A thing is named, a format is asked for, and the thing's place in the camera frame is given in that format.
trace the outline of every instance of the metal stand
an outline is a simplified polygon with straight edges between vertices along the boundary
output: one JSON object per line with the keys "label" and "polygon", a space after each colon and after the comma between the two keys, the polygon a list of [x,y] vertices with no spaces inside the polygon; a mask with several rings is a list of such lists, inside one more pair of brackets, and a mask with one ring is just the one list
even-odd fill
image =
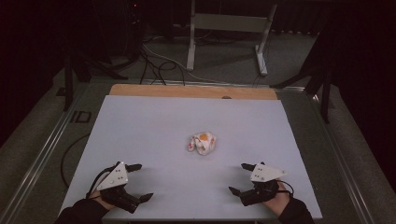
{"label": "metal stand", "polygon": [[87,65],[97,68],[115,79],[128,79],[128,77],[120,76],[106,68],[83,52],[69,47],[64,58],[64,111],[67,111],[73,103],[73,71],[76,72],[79,81],[89,82],[91,80]]}
{"label": "metal stand", "polygon": [[306,84],[304,88],[304,91],[309,95],[315,95],[320,87],[323,86],[320,104],[320,114],[323,117],[324,121],[326,123],[329,123],[328,108],[330,99],[330,87],[332,81],[332,71],[330,70],[330,68],[319,65],[310,68],[306,72],[300,72],[298,75],[291,77],[281,83],[270,85],[270,88],[283,89],[304,77],[311,77],[308,84]]}
{"label": "metal stand", "polygon": [[260,74],[267,76],[267,68],[262,56],[266,39],[269,35],[273,17],[276,12],[276,6],[271,7],[271,11],[267,18],[260,17],[243,17],[230,16],[218,14],[202,14],[195,13],[195,0],[191,0],[191,28],[190,28],[190,46],[187,59],[187,69],[192,71],[194,69],[195,57],[195,29],[209,29],[209,30],[225,30],[225,31],[239,31],[239,32],[253,32],[262,33],[262,42],[257,45],[256,55],[259,65]]}

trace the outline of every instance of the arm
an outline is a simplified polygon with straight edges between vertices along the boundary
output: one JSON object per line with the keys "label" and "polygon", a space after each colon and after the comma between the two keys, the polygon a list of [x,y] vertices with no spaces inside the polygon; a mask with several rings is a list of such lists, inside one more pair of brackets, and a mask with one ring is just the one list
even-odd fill
{"label": "arm", "polygon": [[104,202],[96,190],[89,199],[82,199],[65,208],[54,224],[101,224],[102,217],[112,208],[114,205]]}
{"label": "arm", "polygon": [[[285,190],[285,186],[281,182],[277,182],[279,190]],[[271,211],[278,217],[283,224],[313,224],[305,203],[290,197],[288,193],[278,193],[274,199],[264,202]]]}

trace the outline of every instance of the table leg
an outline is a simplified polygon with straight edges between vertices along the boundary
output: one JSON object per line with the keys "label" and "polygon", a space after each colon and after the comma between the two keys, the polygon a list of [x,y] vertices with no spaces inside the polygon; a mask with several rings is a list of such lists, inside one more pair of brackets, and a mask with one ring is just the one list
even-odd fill
{"label": "table leg", "polygon": [[191,0],[191,27],[190,27],[190,45],[189,55],[187,58],[187,70],[194,70],[194,57],[195,57],[195,0]]}
{"label": "table leg", "polygon": [[271,7],[270,14],[267,17],[264,31],[262,32],[262,42],[260,43],[260,45],[256,45],[256,56],[257,56],[257,63],[259,65],[260,74],[265,77],[268,75],[268,72],[267,72],[267,67],[265,64],[264,56],[262,55],[262,51],[264,49],[264,45],[267,40],[267,37],[270,33],[271,24],[272,24],[275,12],[276,12],[276,5],[273,5]]}
{"label": "table leg", "polygon": [[71,50],[68,49],[64,59],[64,111],[73,103],[73,68]]}

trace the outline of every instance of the gray floor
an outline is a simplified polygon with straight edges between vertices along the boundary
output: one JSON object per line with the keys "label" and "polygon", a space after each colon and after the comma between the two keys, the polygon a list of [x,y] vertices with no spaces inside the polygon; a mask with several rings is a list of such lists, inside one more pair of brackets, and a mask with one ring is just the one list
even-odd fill
{"label": "gray floor", "polygon": [[[217,85],[263,88],[297,74],[315,38],[307,35],[271,35],[265,49],[269,71],[266,78],[259,76],[254,57],[253,47],[259,41],[258,35],[251,35],[232,44],[198,46],[195,69],[190,74],[183,72],[185,80],[188,84],[198,82],[207,85],[208,82],[216,81]],[[156,38],[146,47],[144,49],[147,53],[150,49],[182,65],[186,64],[186,37],[176,38],[173,42]],[[154,58],[151,60],[156,65],[165,62]],[[122,59],[114,59],[115,63],[121,61]],[[129,78],[123,82],[138,83],[144,65],[143,61],[139,61],[120,71],[121,75]],[[150,71],[148,70],[145,83],[151,83],[154,79]],[[27,197],[20,202],[20,209],[15,211],[18,216],[4,223],[52,223],[57,217],[67,191],[60,176],[62,155],[77,139],[91,131],[105,95],[113,83],[119,83],[97,71],[93,72],[95,77],[91,83],[77,85],[76,93],[80,97],[76,97],[70,108],[71,111],[92,112],[90,122],[68,122],[70,115],[63,112],[64,98],[55,96],[56,91],[63,85],[61,72],[55,77],[53,88],[2,146],[0,163],[7,167],[0,171],[2,213],[14,198],[18,186],[25,184],[25,180],[32,179],[25,174],[34,164],[37,155],[43,148],[49,148],[49,154],[40,154],[47,159],[46,163],[34,176],[29,190],[24,192],[23,195]],[[164,71],[162,75],[167,84],[181,84],[182,75],[178,69]],[[301,80],[293,86],[303,87],[306,81],[307,79]],[[318,116],[316,102],[299,89],[278,91],[277,95],[288,113],[290,126],[323,213],[323,219],[317,220],[317,223],[396,223],[395,194],[380,172],[370,148],[348,113],[336,87],[332,87],[331,92],[329,125],[324,124]],[[55,129],[60,126],[59,120],[67,121],[61,131]],[[54,134],[58,137],[49,140],[49,136]],[[67,181],[73,176],[86,141],[87,138],[78,141],[67,154],[64,164]],[[359,208],[362,204],[367,211]]]}

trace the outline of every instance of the black cable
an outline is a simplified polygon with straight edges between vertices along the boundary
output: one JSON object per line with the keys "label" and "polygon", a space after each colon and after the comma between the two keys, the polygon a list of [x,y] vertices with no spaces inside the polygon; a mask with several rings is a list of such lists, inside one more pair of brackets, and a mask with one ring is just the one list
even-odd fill
{"label": "black cable", "polygon": [[103,66],[105,66],[106,68],[111,69],[113,71],[121,71],[121,70],[124,70],[124,69],[128,68],[132,64],[136,63],[136,61],[137,60],[128,58],[127,62],[119,63],[119,64],[115,64],[115,65],[111,65],[111,64],[108,64],[108,63],[101,63],[101,62],[99,62],[99,63],[101,63]]}
{"label": "black cable", "polygon": [[[164,57],[159,57],[159,56],[155,56],[155,55],[148,55],[143,49],[141,49],[141,56],[142,56],[143,59],[145,59],[146,65],[145,65],[145,69],[143,71],[143,74],[142,74],[142,76],[140,78],[140,84],[142,84],[143,78],[144,78],[144,76],[146,74],[146,71],[147,71],[147,67],[149,66],[149,67],[151,67],[152,73],[156,76],[154,78],[154,80],[150,84],[153,84],[158,78],[163,83],[163,85],[166,85],[166,83],[165,83],[165,81],[163,79],[162,72],[163,71],[171,71],[171,70],[174,70],[174,69],[176,69],[178,67],[178,69],[180,70],[180,74],[181,74],[182,80],[183,80],[183,85],[184,86],[186,85],[183,69],[181,68],[181,66],[178,63],[176,63],[176,62],[174,62],[174,61],[172,61],[170,59],[166,59]],[[157,66],[152,61],[150,61],[149,58],[166,60],[166,62],[163,62],[159,66]],[[168,64],[172,64],[173,66],[171,66],[169,68],[164,68]]]}
{"label": "black cable", "polygon": [[152,36],[149,39],[143,40],[142,42],[143,42],[143,44],[147,44],[147,43],[151,42],[152,40],[154,40],[156,37],[158,37],[158,36]]}
{"label": "black cable", "polygon": [[91,133],[87,133],[84,134],[83,136],[81,136],[80,138],[78,138],[76,141],[74,141],[64,152],[64,154],[62,155],[62,160],[61,160],[61,177],[62,177],[62,181],[64,182],[64,185],[69,188],[69,184],[66,181],[66,178],[64,177],[64,159],[66,158],[67,153],[70,151],[70,149],[77,144],[80,140],[84,139],[85,137],[90,136]]}
{"label": "black cable", "polygon": [[93,188],[95,187],[96,183],[98,182],[98,179],[105,173],[109,173],[111,171],[113,171],[118,165],[120,164],[120,162],[117,162],[114,166],[111,167],[107,167],[105,170],[103,170],[101,173],[99,173],[99,175],[96,176],[96,178],[93,180],[90,190],[87,192],[87,194],[85,195],[85,198],[88,199],[93,191]]}
{"label": "black cable", "polygon": [[294,195],[294,188],[293,188],[289,183],[287,183],[287,182],[285,182],[285,181],[283,181],[283,180],[277,180],[277,182],[284,183],[284,184],[286,184],[287,186],[289,186],[289,188],[291,188],[291,192],[288,191],[288,190],[280,190],[279,192],[287,192],[291,197],[293,197],[293,195]]}
{"label": "black cable", "polygon": [[100,198],[100,195],[99,195],[99,196],[96,196],[96,197],[93,197],[93,198],[91,198],[91,199],[97,199],[97,198]]}
{"label": "black cable", "polygon": [[[215,41],[209,39],[209,37],[212,36],[212,35],[215,37]],[[251,35],[252,35],[252,33],[246,32],[241,37],[233,38],[233,37],[225,35],[222,32],[213,31],[209,35],[206,35],[203,38],[198,38],[202,42],[204,42],[204,44],[198,44],[197,43],[196,45],[197,46],[204,46],[204,45],[227,45],[227,44],[233,44],[235,42],[238,42],[238,41],[241,41],[241,40],[245,40],[248,37],[250,37]],[[230,41],[221,41],[221,39],[231,39],[231,40]]]}
{"label": "black cable", "polygon": [[253,33],[237,31],[237,34],[239,35],[239,37],[233,37],[233,36],[229,36],[229,35],[226,35],[226,34],[228,34],[228,33],[227,32],[220,32],[220,31],[215,32],[215,35],[218,35],[219,38],[225,38],[225,39],[230,39],[231,40],[231,41],[228,41],[228,42],[221,42],[220,44],[232,44],[232,43],[237,42],[237,41],[245,40],[248,37],[252,36]]}
{"label": "black cable", "polygon": [[158,66],[156,66],[152,61],[149,60],[149,56],[147,55],[147,53],[143,49],[140,50],[140,55],[142,56],[143,59],[146,60],[146,63],[147,63],[147,65],[145,66],[145,70],[144,70],[140,80],[141,81],[143,80],[143,77],[145,76],[146,71],[147,71],[147,66],[149,66],[149,67],[151,67],[151,71],[155,75],[155,77],[158,78],[163,85],[166,85],[165,80],[163,79],[161,74],[156,72],[156,69],[158,70]]}
{"label": "black cable", "polygon": [[251,87],[252,88],[257,88],[258,86],[259,86],[259,84],[260,84],[260,80],[262,79],[262,76],[261,76],[261,74],[258,74],[257,76],[256,76],[256,78],[254,78],[254,81],[253,81],[253,84],[251,85]]}

